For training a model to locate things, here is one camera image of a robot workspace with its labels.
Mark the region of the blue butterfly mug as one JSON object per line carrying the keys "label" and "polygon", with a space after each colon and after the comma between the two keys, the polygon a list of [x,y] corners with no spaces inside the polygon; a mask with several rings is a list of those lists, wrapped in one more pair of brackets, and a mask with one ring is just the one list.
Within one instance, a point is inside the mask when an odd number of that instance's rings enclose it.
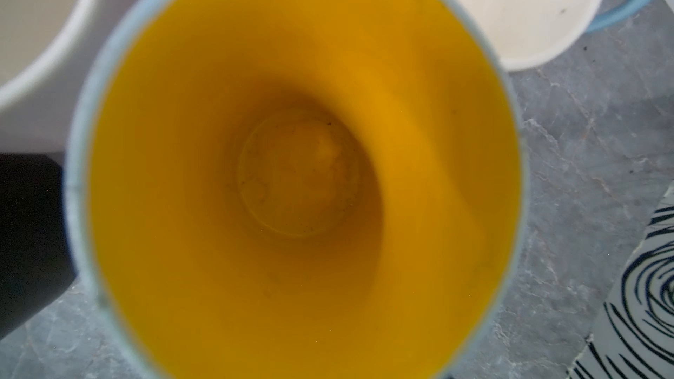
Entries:
{"label": "blue butterfly mug", "polygon": [[139,0],[66,154],[68,243],[147,378],[445,378],[527,216],[521,115],[456,0]]}

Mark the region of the black mug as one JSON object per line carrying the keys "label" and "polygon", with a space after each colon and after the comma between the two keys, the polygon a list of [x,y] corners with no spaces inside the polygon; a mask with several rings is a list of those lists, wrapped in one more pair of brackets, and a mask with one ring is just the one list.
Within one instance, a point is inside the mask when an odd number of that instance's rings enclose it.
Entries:
{"label": "black mug", "polygon": [[1,156],[1,336],[75,281],[62,208],[62,168],[39,154]]}

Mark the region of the grey tall cup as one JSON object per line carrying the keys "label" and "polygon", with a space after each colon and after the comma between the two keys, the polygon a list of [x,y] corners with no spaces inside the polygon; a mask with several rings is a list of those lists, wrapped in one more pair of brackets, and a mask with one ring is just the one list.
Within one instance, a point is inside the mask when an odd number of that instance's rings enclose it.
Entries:
{"label": "grey tall cup", "polygon": [[1,150],[65,149],[84,78],[137,0],[1,0]]}

